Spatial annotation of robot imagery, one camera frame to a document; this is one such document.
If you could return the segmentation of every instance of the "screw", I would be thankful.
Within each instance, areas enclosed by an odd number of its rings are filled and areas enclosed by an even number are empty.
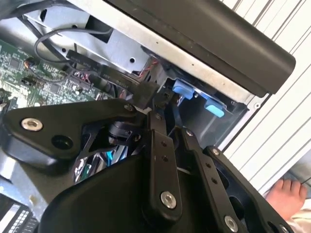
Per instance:
[[[284,233],[289,233],[289,231],[286,229],[286,227],[284,227],[282,224],[280,224],[280,227]]]
[[[158,114],[158,113],[155,115],[155,117],[156,117],[158,120],[162,120],[162,117],[161,117],[160,114]]]
[[[254,108],[255,108],[255,109],[259,109],[260,107],[261,107],[261,104],[260,104],[260,103],[255,103],[255,104],[254,104]]]
[[[193,136],[193,132],[191,132],[190,130],[186,130],[186,133],[187,133],[190,137]]]
[[[225,224],[232,232],[238,232],[238,225],[231,216],[225,216]]]
[[[137,134],[134,136],[134,142],[138,142],[140,140],[141,136],[140,134]]]
[[[169,209],[174,209],[177,205],[176,198],[169,191],[161,193],[161,202]]]
[[[216,155],[216,156],[218,156],[218,155],[219,155],[218,150],[217,150],[217,149],[215,149],[215,148],[214,148],[214,149],[212,149],[212,152],[213,152],[213,154],[214,154],[214,155]]]
[[[125,105],[124,108],[125,108],[126,110],[130,111],[130,112],[134,111],[133,106],[132,106],[132,105],[129,105],[129,104],[128,104],[128,105]]]
[[[39,131],[42,130],[43,124],[38,119],[26,118],[21,122],[21,126],[28,131]]]

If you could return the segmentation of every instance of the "blue plastic tab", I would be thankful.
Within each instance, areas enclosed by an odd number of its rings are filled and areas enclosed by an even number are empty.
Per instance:
[[[204,105],[204,108],[219,118],[225,115],[222,105],[217,103],[213,99],[208,99]]]
[[[173,86],[173,92],[182,95],[186,99],[190,100],[193,97],[194,89],[191,86],[183,83],[182,81],[176,80]]]

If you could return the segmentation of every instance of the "white window blind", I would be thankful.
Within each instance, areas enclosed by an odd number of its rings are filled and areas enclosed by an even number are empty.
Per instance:
[[[293,74],[225,155],[264,193],[311,149],[311,0],[224,0],[296,58]]]

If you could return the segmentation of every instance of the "green circuit board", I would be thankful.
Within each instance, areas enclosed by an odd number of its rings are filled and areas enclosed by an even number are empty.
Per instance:
[[[104,100],[111,96],[75,73],[61,83],[36,78],[24,65],[31,56],[0,40],[0,97],[14,100],[12,108]],[[34,72],[46,80],[61,80],[66,73],[40,62]]]

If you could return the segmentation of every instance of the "person's foot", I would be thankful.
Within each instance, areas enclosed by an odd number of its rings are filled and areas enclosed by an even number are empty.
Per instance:
[[[298,181],[279,180],[268,193],[266,200],[284,219],[296,214],[307,197],[307,189]]]

